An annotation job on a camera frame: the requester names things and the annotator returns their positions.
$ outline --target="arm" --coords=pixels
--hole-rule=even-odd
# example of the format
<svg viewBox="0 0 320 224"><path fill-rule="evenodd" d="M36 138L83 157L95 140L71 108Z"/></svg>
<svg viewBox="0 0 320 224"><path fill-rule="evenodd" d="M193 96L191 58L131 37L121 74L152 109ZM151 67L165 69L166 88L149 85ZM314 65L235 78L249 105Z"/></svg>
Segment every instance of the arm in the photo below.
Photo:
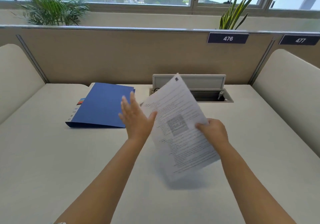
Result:
<svg viewBox="0 0 320 224"><path fill-rule="evenodd" d="M110 223L134 163L152 130L156 112L147 118L130 94L129 104L122 98L119 117L126 126L128 140L94 181L64 211L55 223Z"/></svg>
<svg viewBox="0 0 320 224"><path fill-rule="evenodd" d="M219 153L224 173L246 224L295 224L231 146L221 121L208 120L209 125L197 124L196 127Z"/></svg>

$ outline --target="person's left hand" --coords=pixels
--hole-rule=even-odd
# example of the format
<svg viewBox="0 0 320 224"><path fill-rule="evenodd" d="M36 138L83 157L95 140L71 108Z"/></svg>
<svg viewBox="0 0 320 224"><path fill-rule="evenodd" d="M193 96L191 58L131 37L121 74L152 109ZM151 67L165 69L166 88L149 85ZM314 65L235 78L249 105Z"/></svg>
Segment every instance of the person's left hand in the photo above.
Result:
<svg viewBox="0 0 320 224"><path fill-rule="evenodd" d="M152 112L147 118L140 109L133 92L130 93L130 104L126 97L122 96L121 109L122 114L119 113L119 117L125 124L128 139L145 143L151 133L157 112Z"/></svg>

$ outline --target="hand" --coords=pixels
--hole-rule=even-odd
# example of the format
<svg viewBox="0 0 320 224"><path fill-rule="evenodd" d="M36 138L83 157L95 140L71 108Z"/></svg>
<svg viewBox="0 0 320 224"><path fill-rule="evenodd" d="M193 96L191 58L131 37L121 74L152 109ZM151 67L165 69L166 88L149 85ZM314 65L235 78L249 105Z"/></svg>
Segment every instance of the hand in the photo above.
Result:
<svg viewBox="0 0 320 224"><path fill-rule="evenodd" d="M121 109L122 114L119 113L119 117L125 124L128 139L145 143L151 133L157 112L152 112L147 118L140 109L133 92L130 93L130 104L126 97L122 96Z"/></svg>
<svg viewBox="0 0 320 224"><path fill-rule="evenodd" d="M208 125L197 123L195 127L204 134L215 150L219 151L221 147L229 144L226 127L216 119L208 118L208 122Z"/></svg>

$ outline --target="desk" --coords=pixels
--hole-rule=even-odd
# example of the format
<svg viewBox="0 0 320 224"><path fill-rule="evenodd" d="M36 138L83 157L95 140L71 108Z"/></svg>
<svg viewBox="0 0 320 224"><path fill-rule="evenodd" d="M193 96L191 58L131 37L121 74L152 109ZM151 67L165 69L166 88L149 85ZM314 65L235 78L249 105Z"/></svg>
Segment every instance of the desk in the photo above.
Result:
<svg viewBox="0 0 320 224"><path fill-rule="evenodd" d="M134 85L143 101L150 85ZM320 220L320 159L249 85L225 85L234 103L200 103L298 223ZM125 129L70 129L64 121L88 88L46 84L0 125L0 223L47 224L90 184L127 139ZM244 223L218 161L167 183L149 138L113 224Z"/></svg>

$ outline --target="white divider panel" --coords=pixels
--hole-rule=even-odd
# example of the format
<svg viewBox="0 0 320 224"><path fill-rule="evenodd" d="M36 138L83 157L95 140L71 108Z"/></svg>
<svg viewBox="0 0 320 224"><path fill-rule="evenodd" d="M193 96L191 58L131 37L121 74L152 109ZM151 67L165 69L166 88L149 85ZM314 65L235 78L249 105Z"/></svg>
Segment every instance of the white divider panel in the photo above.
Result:
<svg viewBox="0 0 320 224"><path fill-rule="evenodd" d="M320 156L320 69L278 49L253 88Z"/></svg>
<svg viewBox="0 0 320 224"><path fill-rule="evenodd" d="M0 47L0 124L44 84L19 46Z"/></svg>

